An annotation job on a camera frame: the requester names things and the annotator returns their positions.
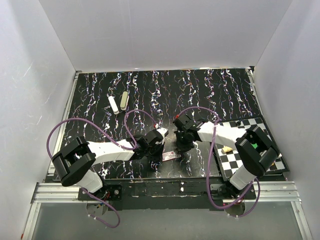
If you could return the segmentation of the red white staple box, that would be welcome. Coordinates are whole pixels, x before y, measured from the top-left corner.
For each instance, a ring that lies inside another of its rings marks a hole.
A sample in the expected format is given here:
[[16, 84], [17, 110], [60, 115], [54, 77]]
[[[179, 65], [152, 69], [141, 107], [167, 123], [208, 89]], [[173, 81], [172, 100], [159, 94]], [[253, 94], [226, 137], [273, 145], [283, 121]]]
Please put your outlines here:
[[181, 157], [181, 155], [176, 151], [164, 152], [162, 154], [162, 161], [163, 162], [167, 162], [167, 161], [171, 161], [171, 160], [174, 160], [174, 159], [178, 159], [180, 157]]

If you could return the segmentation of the beige stapler top part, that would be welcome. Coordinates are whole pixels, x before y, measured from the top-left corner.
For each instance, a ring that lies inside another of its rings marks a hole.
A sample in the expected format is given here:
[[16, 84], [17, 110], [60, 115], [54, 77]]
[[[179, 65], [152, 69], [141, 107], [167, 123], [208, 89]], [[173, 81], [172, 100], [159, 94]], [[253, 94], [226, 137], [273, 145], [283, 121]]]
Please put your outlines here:
[[122, 93], [122, 97], [119, 105], [122, 111], [125, 111], [127, 109], [128, 101], [129, 101], [129, 93], [127, 91], [124, 91]]

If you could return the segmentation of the white black stapler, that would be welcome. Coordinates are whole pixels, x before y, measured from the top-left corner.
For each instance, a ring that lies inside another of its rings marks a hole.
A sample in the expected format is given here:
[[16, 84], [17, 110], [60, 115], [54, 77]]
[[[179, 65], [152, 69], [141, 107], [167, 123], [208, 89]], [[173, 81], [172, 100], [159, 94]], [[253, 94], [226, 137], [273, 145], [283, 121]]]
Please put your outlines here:
[[109, 104], [110, 104], [110, 107], [111, 107], [113, 113], [115, 115], [118, 115], [120, 111], [119, 111], [118, 106], [115, 102], [115, 99], [112, 95], [108, 96], [108, 101], [109, 101]]

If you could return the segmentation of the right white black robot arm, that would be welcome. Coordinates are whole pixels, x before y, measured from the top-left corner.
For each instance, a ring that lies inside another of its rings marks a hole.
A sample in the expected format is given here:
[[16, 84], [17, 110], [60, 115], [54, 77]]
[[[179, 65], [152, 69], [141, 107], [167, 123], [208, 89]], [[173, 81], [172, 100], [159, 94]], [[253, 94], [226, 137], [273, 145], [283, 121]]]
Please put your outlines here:
[[245, 192], [245, 188], [256, 177], [262, 177], [280, 156], [276, 144], [264, 130], [257, 126], [238, 128], [215, 124], [199, 119], [191, 119], [186, 114], [176, 117], [173, 124], [177, 147], [181, 152], [187, 152], [194, 147], [194, 142], [214, 143], [215, 146], [229, 147], [235, 153], [242, 165], [217, 190], [219, 195], [227, 195], [237, 199]]

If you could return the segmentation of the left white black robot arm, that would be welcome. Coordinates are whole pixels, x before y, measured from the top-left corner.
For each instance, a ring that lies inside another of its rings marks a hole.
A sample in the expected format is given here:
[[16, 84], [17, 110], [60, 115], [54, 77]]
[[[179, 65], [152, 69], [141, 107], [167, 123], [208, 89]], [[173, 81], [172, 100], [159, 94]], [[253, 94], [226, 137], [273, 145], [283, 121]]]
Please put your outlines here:
[[76, 137], [52, 157], [52, 163], [62, 186], [78, 185], [89, 191], [95, 200], [106, 196], [106, 187], [101, 177], [91, 170], [92, 166], [115, 161], [133, 161], [144, 157], [151, 161], [161, 161], [165, 137], [169, 130], [164, 127], [151, 130], [146, 135], [134, 136], [137, 148], [131, 150], [134, 142], [127, 138], [117, 144], [112, 142], [86, 141], [83, 136]]

